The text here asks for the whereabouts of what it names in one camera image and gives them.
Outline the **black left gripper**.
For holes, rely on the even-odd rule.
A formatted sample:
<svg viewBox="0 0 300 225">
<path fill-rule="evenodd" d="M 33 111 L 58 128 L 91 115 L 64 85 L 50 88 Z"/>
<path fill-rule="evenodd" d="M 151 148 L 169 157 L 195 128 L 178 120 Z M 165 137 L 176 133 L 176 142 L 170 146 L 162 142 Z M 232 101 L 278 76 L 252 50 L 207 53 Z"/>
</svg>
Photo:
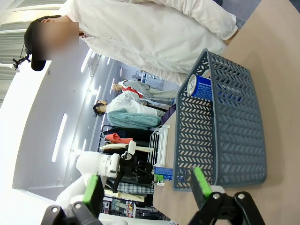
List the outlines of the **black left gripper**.
<svg viewBox="0 0 300 225">
<path fill-rule="evenodd" d="M 120 159 L 119 179 L 123 177 L 134 178 L 138 184 L 151 184 L 152 182 L 163 182 L 164 176 L 153 174 L 153 165 L 146 161 L 132 157 L 130 160 Z"/>
</svg>

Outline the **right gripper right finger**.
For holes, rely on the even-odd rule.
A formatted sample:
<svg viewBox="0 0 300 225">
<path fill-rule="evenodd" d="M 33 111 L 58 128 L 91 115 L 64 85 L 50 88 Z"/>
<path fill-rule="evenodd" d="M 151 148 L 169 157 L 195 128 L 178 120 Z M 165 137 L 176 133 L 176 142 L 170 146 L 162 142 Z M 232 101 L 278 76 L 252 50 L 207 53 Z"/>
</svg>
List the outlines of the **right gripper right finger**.
<svg viewBox="0 0 300 225">
<path fill-rule="evenodd" d="M 243 191 L 227 195 L 221 186 L 207 182 L 200 167 L 193 169 L 190 187 L 199 209 L 190 225 L 214 225 L 219 220 L 230 225 L 265 224 L 250 193 Z"/>
</svg>

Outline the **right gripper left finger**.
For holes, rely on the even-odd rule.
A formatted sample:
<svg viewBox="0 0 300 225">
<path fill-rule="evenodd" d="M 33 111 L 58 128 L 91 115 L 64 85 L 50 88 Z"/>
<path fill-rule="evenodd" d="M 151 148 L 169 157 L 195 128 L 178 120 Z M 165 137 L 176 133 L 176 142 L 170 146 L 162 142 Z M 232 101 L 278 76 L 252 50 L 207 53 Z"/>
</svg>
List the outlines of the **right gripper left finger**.
<svg viewBox="0 0 300 225">
<path fill-rule="evenodd" d="M 102 210 L 104 187 L 99 175 L 88 182 L 82 201 L 66 208 L 51 205 L 45 210 L 42 225 L 100 225 L 98 217 Z"/>
</svg>

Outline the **person's left hand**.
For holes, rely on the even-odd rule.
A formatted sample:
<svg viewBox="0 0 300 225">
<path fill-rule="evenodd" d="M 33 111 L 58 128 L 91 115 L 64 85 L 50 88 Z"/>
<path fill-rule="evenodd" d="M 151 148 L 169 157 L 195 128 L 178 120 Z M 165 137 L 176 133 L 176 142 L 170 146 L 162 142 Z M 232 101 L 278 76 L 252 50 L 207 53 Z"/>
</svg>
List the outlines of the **person's left hand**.
<svg viewBox="0 0 300 225">
<path fill-rule="evenodd" d="M 239 29 L 237 29 L 237 31 L 229 39 L 225 40 L 225 43 L 229 45 L 232 42 L 232 40 L 235 38 L 235 36 L 238 34 L 238 32 Z"/>
</svg>

